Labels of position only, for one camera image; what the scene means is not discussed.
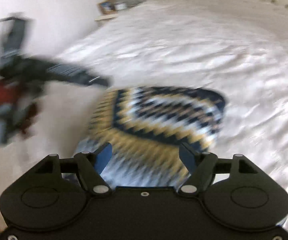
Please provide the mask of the red sleeved forearm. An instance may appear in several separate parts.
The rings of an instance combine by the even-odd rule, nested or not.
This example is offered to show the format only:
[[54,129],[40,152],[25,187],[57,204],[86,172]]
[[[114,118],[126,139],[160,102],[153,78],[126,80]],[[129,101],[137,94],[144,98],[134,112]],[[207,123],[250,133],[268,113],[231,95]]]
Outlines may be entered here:
[[[17,104],[20,99],[23,99],[25,90],[21,85],[9,85],[5,79],[0,79],[0,107],[2,105]],[[28,113],[24,120],[19,125],[15,126],[15,130],[24,138],[29,137],[28,129],[33,124],[35,116],[38,114],[38,106],[36,103],[29,103]]]

